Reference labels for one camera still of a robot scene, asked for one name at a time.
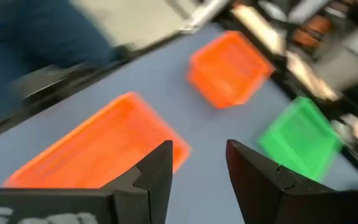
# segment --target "blue jeans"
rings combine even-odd
[[[20,76],[50,64],[102,67],[117,59],[68,0],[0,0],[0,120],[20,107],[9,89]]]

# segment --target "green plastic crate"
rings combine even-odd
[[[259,139],[278,164],[319,181],[342,142],[317,106],[298,97]]]

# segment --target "orange basket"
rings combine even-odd
[[[212,105],[227,108],[244,104],[273,71],[245,36],[226,31],[191,57],[187,79]]]
[[[4,186],[98,189],[164,140],[173,140],[176,171],[189,156],[189,145],[137,93],[126,93],[21,167]]]

